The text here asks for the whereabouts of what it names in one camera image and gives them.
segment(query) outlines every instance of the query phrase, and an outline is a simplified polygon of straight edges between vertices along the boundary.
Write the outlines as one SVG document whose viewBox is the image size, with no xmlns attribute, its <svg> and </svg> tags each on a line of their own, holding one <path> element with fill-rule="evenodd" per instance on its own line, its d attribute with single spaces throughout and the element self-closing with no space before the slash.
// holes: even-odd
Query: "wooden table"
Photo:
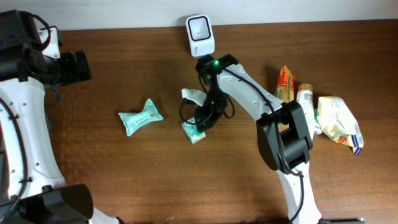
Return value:
<svg viewBox="0 0 398 224">
<path fill-rule="evenodd" d="M 216 26 L 215 57 L 234 55 L 273 92 L 282 66 L 318 95 L 342 97 L 364 150 L 315 136 L 311 182 L 326 219 L 398 222 L 398 21 Z M 53 151 L 68 185 L 127 223 L 238 223 L 287 216 L 277 174 L 261 159 L 255 122 L 237 105 L 192 145 L 181 128 L 182 88 L 199 89 L 184 27 L 63 32 L 84 50 L 93 79 L 59 88 L 47 108 Z M 53 93 L 47 92 L 48 102 Z M 151 98 L 165 119 L 131 137 L 118 112 Z"/>
</svg>

